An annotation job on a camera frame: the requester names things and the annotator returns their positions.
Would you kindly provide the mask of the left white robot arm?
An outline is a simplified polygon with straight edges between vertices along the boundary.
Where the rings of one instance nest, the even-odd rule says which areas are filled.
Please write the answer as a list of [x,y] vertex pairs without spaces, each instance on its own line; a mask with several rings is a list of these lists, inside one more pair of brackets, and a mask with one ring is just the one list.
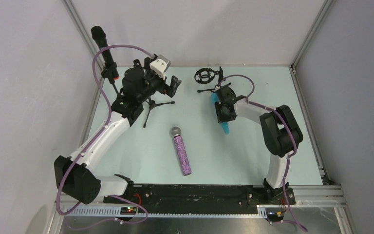
[[114,142],[128,130],[143,112],[143,104],[156,92],[174,97],[181,84],[176,76],[166,84],[165,72],[171,62],[162,55],[145,58],[142,65],[135,60],[125,71],[122,88],[109,107],[106,119],[90,139],[68,157],[54,161],[56,186],[61,192],[90,204],[99,196],[122,195],[130,180],[122,175],[96,177],[93,172]]

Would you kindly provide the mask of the black round base stand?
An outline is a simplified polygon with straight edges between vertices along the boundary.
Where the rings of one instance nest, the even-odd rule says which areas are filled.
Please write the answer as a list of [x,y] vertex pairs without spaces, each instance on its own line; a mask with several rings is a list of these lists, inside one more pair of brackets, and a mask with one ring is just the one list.
[[111,64],[105,64],[105,67],[101,72],[101,75],[104,79],[108,79],[109,83],[113,86],[117,96],[120,96],[120,93],[115,85],[115,81],[119,79],[117,64],[115,62]]

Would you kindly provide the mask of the black microphone orange end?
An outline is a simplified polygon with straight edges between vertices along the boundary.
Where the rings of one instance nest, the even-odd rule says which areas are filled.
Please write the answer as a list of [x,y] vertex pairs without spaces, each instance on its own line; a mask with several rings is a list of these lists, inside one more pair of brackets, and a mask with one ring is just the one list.
[[[94,26],[91,28],[92,38],[95,41],[98,48],[101,50],[105,47],[108,47],[106,34],[100,26]],[[110,50],[105,50],[101,53],[104,59],[104,66],[105,64],[111,64],[115,62],[112,58]]]

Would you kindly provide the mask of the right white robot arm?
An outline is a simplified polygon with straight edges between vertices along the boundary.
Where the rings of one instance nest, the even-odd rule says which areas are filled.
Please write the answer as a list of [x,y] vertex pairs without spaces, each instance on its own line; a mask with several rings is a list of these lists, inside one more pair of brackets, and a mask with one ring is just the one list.
[[291,158],[303,141],[300,127],[287,105],[267,107],[237,96],[228,85],[215,86],[217,100],[214,102],[217,121],[225,123],[243,117],[259,124],[264,144],[270,152],[270,162],[263,186],[272,192],[286,189]]

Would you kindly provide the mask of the blue microphone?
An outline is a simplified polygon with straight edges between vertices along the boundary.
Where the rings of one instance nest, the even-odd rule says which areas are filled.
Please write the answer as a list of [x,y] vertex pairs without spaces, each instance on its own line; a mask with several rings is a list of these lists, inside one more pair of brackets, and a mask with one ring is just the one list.
[[[216,103],[216,102],[219,101],[219,99],[218,99],[218,97],[217,97],[217,95],[216,95],[215,93],[212,93],[211,96],[210,96],[210,98],[211,98],[211,102],[212,102],[212,103]],[[222,127],[223,132],[224,132],[226,135],[228,135],[228,134],[230,133],[229,125],[228,125],[227,122],[220,122],[220,126]]]

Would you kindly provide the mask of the purple glitter microphone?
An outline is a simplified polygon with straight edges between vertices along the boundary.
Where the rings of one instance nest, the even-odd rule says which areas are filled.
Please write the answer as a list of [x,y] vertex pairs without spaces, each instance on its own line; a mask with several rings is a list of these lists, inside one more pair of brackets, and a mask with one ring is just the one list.
[[179,161],[179,165],[184,176],[188,176],[192,173],[191,166],[189,164],[185,144],[181,136],[181,129],[179,127],[173,127],[170,131],[175,152]]

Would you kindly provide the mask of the shock mount tripod stand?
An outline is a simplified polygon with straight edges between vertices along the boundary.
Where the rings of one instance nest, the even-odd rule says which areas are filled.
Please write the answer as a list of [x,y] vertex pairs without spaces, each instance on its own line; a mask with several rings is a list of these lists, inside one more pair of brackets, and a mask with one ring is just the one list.
[[211,83],[216,76],[218,76],[218,82],[222,81],[224,78],[224,71],[221,66],[219,67],[218,71],[208,67],[201,68],[195,73],[194,79],[198,84],[204,85]]

